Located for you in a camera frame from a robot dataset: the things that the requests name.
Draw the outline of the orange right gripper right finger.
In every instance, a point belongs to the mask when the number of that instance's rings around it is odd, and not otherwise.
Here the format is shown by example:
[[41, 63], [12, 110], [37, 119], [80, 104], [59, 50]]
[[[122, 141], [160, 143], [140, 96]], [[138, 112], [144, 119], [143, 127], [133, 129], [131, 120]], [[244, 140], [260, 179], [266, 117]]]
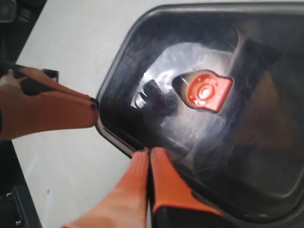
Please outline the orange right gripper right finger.
[[216, 208], [196, 200], [173, 167], [164, 148], [150, 154], [154, 186], [153, 228], [224, 228], [226, 219]]

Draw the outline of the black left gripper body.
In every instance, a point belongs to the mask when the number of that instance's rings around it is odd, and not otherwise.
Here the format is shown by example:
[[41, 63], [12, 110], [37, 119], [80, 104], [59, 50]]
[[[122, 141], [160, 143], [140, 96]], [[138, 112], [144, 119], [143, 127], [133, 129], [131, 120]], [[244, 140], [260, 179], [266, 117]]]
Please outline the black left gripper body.
[[44, 0], [0, 1], [1, 71], [17, 61], [44, 6]]

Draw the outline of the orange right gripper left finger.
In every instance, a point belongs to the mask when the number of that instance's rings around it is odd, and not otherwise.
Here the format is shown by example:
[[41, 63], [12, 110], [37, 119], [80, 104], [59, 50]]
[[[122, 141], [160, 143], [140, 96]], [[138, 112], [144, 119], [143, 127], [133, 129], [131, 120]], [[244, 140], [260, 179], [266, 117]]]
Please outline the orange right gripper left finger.
[[145, 228], [149, 153], [137, 151], [114, 189], [95, 207], [64, 228]]

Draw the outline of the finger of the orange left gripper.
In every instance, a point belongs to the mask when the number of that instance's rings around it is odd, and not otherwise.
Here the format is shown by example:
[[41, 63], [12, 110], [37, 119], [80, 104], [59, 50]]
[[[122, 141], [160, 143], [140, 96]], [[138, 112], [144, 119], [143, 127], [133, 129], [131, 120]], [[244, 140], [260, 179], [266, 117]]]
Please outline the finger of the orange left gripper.
[[43, 70], [25, 66], [0, 68], [0, 138], [89, 128], [96, 124], [94, 98], [67, 88]]

